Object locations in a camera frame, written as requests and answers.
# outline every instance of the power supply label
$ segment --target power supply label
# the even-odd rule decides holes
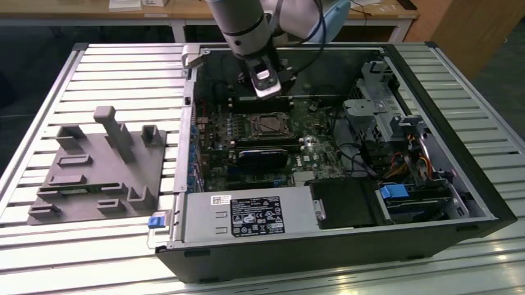
[[[235,238],[285,233],[279,197],[231,199],[231,234]]]

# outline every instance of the dark floor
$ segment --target dark floor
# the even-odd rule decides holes
[[[16,101],[0,109],[0,172],[19,146],[47,92],[76,42],[172,42],[168,27],[63,28],[56,36],[47,27],[0,27],[0,73],[9,81]],[[474,86],[518,134],[525,137],[525,22],[494,54]],[[7,100],[1,88],[0,104]]]

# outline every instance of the gray plastic mount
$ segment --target gray plastic mount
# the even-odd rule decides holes
[[[156,211],[167,133],[155,125],[128,132],[115,113],[112,106],[94,113],[107,134],[84,134],[78,125],[60,127],[60,149],[28,224],[150,216]]]

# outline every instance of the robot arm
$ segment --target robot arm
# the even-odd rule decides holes
[[[281,65],[273,44],[274,33],[290,33],[311,42],[330,42],[343,26],[349,0],[207,0],[215,21],[238,57],[243,77],[257,96],[266,99],[282,92],[294,73]],[[321,27],[319,8],[326,23]]]

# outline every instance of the blue latch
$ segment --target blue latch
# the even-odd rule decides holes
[[[148,220],[148,228],[162,229],[166,227],[166,216],[151,216]]]
[[[402,184],[387,184],[379,189],[379,192],[383,199],[409,197],[408,189]]]

